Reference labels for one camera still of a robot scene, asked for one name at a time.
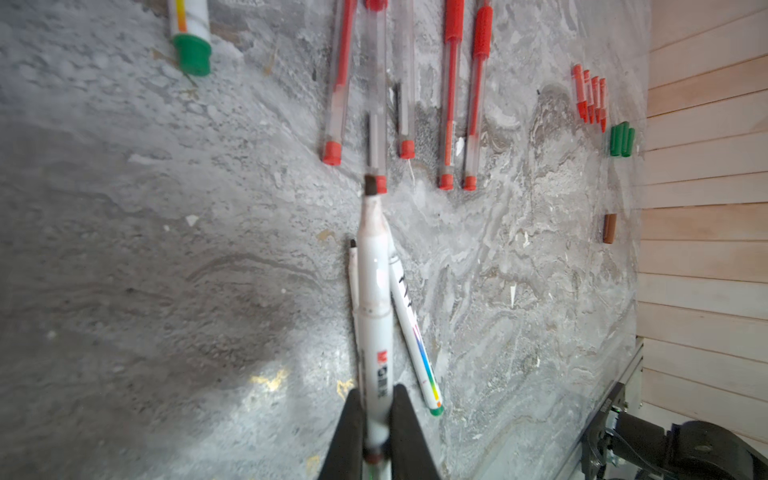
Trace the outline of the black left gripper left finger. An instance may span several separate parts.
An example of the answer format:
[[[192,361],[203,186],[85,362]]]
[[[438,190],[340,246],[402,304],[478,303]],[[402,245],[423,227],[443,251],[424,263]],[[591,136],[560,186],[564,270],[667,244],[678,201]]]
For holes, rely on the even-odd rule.
[[[365,411],[358,388],[349,391],[318,480],[360,480]]]

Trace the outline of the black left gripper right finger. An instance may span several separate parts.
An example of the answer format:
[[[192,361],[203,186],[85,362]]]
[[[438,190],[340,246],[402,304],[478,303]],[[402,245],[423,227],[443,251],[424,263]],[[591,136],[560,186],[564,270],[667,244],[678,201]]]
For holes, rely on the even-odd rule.
[[[410,396],[405,386],[394,386],[390,415],[392,478],[440,480]]]

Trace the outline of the green capped marker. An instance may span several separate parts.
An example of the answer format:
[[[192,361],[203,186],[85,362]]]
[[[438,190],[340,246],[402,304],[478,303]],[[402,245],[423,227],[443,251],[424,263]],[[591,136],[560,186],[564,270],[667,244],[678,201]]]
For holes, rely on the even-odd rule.
[[[211,31],[207,0],[168,0],[171,42],[180,70],[205,77],[211,71]]]
[[[443,397],[428,358],[391,231],[388,231],[388,251],[390,290],[396,315],[425,405],[434,417],[439,417],[444,412]]]

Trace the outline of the red gel pen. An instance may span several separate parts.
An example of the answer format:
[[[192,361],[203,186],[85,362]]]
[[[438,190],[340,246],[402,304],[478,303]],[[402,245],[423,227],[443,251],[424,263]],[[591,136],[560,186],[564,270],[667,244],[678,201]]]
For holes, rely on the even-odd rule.
[[[456,90],[459,79],[460,50],[463,38],[463,0],[446,0],[444,16],[444,48],[442,75],[442,150],[439,167],[439,188],[454,186],[454,134]]]
[[[480,1],[478,6],[474,25],[467,150],[464,164],[463,188],[467,191],[477,189],[484,110],[485,64],[490,56],[493,25],[491,2]]]
[[[398,79],[399,155],[411,160],[415,156],[415,49],[413,2],[395,1],[396,27],[395,66]]]
[[[387,193],[386,18],[387,1],[366,1],[365,45],[368,68],[368,175],[376,192]]]
[[[335,13],[329,101],[322,159],[325,164],[331,166],[339,166],[342,162],[342,144],[349,98],[349,70],[357,5],[356,0],[338,1]]]

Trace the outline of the brown marker cap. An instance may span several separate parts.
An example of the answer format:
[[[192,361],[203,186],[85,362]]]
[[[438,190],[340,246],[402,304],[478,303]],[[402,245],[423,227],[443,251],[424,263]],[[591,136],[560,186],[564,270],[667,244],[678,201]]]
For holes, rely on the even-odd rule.
[[[603,226],[603,243],[612,244],[615,239],[617,225],[617,215],[615,213],[606,214],[604,217]]]

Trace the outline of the green marker cap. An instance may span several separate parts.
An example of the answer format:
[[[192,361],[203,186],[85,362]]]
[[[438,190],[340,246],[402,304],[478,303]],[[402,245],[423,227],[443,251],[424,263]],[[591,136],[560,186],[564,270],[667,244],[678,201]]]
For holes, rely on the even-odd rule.
[[[617,152],[619,156],[624,155],[628,129],[629,123],[627,121],[624,121],[617,126]]]
[[[630,157],[632,155],[634,139],[635,139],[635,129],[630,127],[629,125],[626,125],[624,129],[624,138],[623,138],[623,149],[622,149],[623,157]]]
[[[613,157],[617,157],[621,155],[622,138],[623,138],[622,131],[623,131],[622,124],[614,125],[611,128],[610,155]]]

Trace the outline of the red pen cap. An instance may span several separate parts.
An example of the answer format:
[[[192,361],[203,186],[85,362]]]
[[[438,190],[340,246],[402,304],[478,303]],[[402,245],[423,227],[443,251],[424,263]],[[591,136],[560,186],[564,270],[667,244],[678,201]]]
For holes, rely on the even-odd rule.
[[[600,77],[591,77],[591,90],[592,90],[592,119],[597,125],[601,123],[601,86]]]
[[[600,88],[600,126],[601,131],[603,133],[607,130],[607,100],[608,100],[608,93],[607,93],[607,80],[604,77],[601,77],[599,79],[599,88]]]
[[[583,122],[588,121],[587,99],[584,83],[584,72],[581,64],[575,64],[572,68],[572,78],[576,91],[576,105],[579,117]]]
[[[584,91],[586,118],[589,124],[595,123],[595,97],[593,90],[593,78],[589,70],[584,71]]]

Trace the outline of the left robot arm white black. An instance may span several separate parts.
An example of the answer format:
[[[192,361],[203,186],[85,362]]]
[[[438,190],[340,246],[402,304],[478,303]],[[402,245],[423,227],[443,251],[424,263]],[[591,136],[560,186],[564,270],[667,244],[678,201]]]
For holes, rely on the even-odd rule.
[[[700,420],[664,428],[620,408],[624,384],[616,382],[593,412],[579,443],[579,464],[587,479],[602,479],[608,464],[624,460],[639,479],[764,479],[767,458],[731,431]],[[437,479],[405,386],[394,388],[391,436],[385,444],[387,479]],[[319,476],[368,479],[374,473],[363,455],[365,415],[361,393],[350,391]]]

